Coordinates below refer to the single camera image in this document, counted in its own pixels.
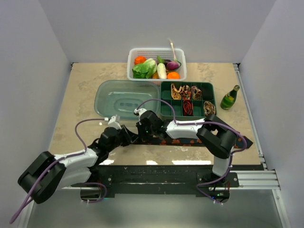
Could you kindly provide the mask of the dark floral orange tie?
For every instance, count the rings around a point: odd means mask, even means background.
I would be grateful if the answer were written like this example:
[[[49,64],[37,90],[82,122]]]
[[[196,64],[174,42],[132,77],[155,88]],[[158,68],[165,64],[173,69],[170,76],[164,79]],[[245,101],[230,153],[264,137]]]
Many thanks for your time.
[[[247,149],[249,149],[254,143],[248,139],[246,136],[243,136],[247,142]],[[137,139],[132,144],[134,145],[168,145],[168,146],[193,146],[193,147],[204,147],[205,145],[202,143],[200,139],[189,139],[189,138],[179,138],[179,139],[172,139],[170,137],[161,140],[159,138],[153,137],[149,141],[141,141]],[[240,137],[237,138],[234,148],[241,149],[243,148],[243,141]]]

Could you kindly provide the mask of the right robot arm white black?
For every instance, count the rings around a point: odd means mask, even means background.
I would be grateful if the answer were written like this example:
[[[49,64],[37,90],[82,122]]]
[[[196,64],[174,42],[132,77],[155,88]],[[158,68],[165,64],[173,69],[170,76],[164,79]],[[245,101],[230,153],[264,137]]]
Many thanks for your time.
[[[160,142],[188,144],[198,140],[214,156],[212,168],[212,182],[221,187],[228,182],[227,169],[230,166],[231,150],[237,139],[237,134],[214,114],[196,121],[162,121],[156,113],[146,109],[135,109],[134,114],[139,117],[136,123],[139,139],[144,143],[151,143],[154,138]]]

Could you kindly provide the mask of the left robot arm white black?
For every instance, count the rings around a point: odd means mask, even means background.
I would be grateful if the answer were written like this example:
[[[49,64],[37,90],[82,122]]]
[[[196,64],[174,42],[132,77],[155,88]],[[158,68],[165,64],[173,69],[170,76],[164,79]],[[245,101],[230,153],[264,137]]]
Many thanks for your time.
[[[60,188],[78,183],[94,186],[98,174],[91,169],[105,161],[111,151],[130,145],[137,138],[138,135],[125,126],[107,127],[84,152],[62,155],[42,152],[21,174],[18,184],[37,204],[47,201]]]

